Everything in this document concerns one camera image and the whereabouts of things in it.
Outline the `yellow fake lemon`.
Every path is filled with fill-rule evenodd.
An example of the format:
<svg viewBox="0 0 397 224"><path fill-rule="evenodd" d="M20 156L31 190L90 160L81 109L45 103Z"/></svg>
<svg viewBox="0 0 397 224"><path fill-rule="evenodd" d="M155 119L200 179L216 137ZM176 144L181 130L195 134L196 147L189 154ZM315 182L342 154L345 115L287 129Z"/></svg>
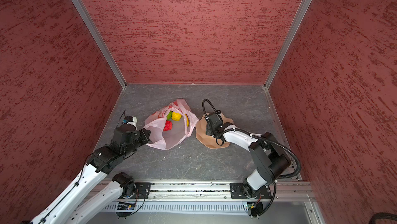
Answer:
<svg viewBox="0 0 397 224"><path fill-rule="evenodd" d="M182 117L183 117L183 115L179 114L177 112L172 112L172 114L171 114L171 119L174 121L180 121Z"/></svg>

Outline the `pink plastic bag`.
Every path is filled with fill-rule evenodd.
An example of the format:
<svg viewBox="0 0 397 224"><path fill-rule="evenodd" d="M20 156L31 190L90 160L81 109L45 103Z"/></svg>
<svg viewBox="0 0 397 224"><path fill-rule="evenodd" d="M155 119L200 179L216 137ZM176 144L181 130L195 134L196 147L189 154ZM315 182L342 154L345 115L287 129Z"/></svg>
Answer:
<svg viewBox="0 0 397 224"><path fill-rule="evenodd" d="M182 114L183 117L180 121L170 119L173 123L172 130L163 131L165 122L167 121L166 117L170 111ZM187 127L185 114L188 115L190 120L189 127ZM177 99L150 115L144 121L144 128L151 131L150 141L147 145L160 150L170 150L192 135L198 121L197 116L192 112L186 100Z"/></svg>

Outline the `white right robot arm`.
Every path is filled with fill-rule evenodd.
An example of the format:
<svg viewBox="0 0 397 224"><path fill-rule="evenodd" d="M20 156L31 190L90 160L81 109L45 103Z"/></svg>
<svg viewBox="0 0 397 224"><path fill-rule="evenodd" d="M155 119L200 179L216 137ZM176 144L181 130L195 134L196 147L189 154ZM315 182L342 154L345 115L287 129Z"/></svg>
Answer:
<svg viewBox="0 0 397 224"><path fill-rule="evenodd" d="M204 114L206 135L215 138L219 146L233 143L247 150L255 165L254 171L243 181L244 195L253 199L264 186L274 183L292 164L286 148L271 133L252 134L224 122L221 112Z"/></svg>

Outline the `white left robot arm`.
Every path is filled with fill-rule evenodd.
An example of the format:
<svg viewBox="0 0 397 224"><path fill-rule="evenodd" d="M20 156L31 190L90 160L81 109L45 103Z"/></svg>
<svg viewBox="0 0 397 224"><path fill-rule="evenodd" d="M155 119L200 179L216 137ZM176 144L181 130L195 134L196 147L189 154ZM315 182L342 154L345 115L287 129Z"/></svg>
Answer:
<svg viewBox="0 0 397 224"><path fill-rule="evenodd" d="M111 143L90 154L77 177L30 223L85 224L120 197L138 198L139 190L134 179L121 172L102 191L88 201L84 200L115 167L131 157L139 147L148 144L150 135L151 131L145 128L137 130L132 122L116 128Z"/></svg>

